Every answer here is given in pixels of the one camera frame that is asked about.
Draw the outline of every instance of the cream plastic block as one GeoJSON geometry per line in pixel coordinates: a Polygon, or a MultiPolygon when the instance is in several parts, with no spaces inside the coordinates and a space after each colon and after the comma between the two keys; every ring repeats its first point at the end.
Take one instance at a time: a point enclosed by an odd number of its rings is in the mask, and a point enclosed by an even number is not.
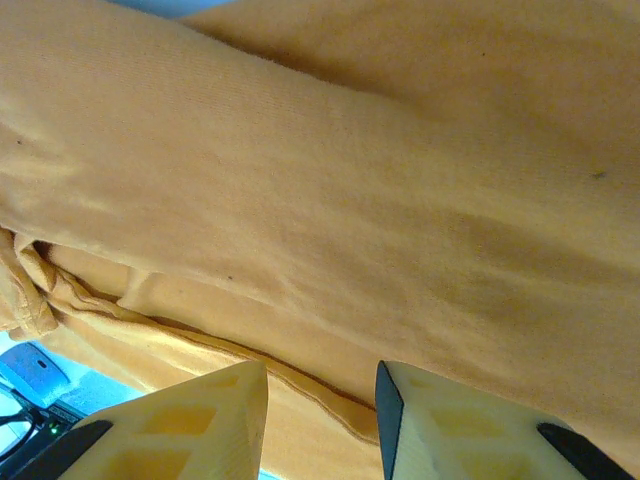
{"type": "Polygon", "coordinates": [[[113,426],[61,480],[255,480],[267,373],[244,362],[100,411],[113,426]]]}
{"type": "Polygon", "coordinates": [[[384,365],[404,403],[387,480],[584,480],[536,430],[569,428],[556,417],[411,365],[384,365]]]}

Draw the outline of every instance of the cable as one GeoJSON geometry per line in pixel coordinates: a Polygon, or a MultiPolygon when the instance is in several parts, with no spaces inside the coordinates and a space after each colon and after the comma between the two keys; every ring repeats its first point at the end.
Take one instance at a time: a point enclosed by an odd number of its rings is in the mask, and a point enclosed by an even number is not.
{"type": "Polygon", "coordinates": [[[40,414],[38,413],[37,410],[27,411],[27,410],[24,410],[24,409],[19,411],[18,413],[14,414],[14,415],[8,415],[8,416],[0,417],[0,427],[2,427],[4,425],[7,425],[8,423],[13,423],[13,422],[28,421],[28,422],[31,423],[31,425],[29,426],[29,430],[27,431],[26,435],[24,437],[22,437],[9,450],[7,450],[2,455],[0,455],[0,462],[4,462],[7,458],[9,458],[11,455],[16,453],[25,443],[27,443],[27,441],[31,438],[31,435],[33,435],[33,432],[35,432],[38,423],[40,423],[38,421],[38,419],[40,419],[40,414]]]}

